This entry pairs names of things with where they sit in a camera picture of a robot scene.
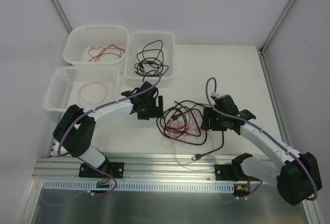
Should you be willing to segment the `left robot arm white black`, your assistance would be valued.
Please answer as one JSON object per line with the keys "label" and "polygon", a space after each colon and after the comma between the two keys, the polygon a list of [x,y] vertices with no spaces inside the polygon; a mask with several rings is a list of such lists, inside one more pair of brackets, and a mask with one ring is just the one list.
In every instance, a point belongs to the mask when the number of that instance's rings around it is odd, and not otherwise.
{"label": "left robot arm white black", "polygon": [[138,120],[163,118],[163,96],[157,87],[145,82],[92,111],[71,105],[55,128],[53,138],[58,143],[64,140],[62,147],[66,153],[90,165],[95,176],[103,177],[108,173],[109,160],[92,145],[94,132],[119,117],[135,113]]}

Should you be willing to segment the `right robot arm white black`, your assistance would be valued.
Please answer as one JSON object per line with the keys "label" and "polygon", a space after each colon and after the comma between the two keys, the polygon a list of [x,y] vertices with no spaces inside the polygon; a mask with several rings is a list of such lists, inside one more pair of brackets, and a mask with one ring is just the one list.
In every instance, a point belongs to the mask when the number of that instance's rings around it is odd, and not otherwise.
{"label": "right robot arm white black", "polygon": [[213,92],[206,96],[202,127],[206,130],[231,130],[260,149],[270,160],[261,161],[250,153],[232,159],[229,165],[216,165],[216,178],[232,181],[255,178],[277,188],[290,205],[318,197],[322,188],[318,162],[310,153],[301,153],[274,138],[263,124],[247,109],[239,111],[230,95]]}

